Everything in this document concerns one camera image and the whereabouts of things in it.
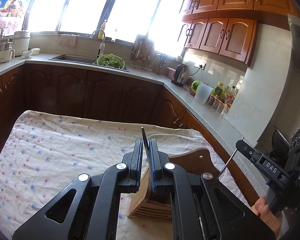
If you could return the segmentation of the right hand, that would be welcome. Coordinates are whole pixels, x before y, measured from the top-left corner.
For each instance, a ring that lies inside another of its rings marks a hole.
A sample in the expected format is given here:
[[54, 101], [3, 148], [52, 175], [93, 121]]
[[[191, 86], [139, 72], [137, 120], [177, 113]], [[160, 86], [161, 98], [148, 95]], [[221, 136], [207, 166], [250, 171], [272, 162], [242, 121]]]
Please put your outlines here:
[[260, 197], [250, 209], [271, 228], [276, 239], [278, 239], [282, 226], [282, 215], [275, 216], [271, 212], [269, 205], [266, 203], [266, 197]]

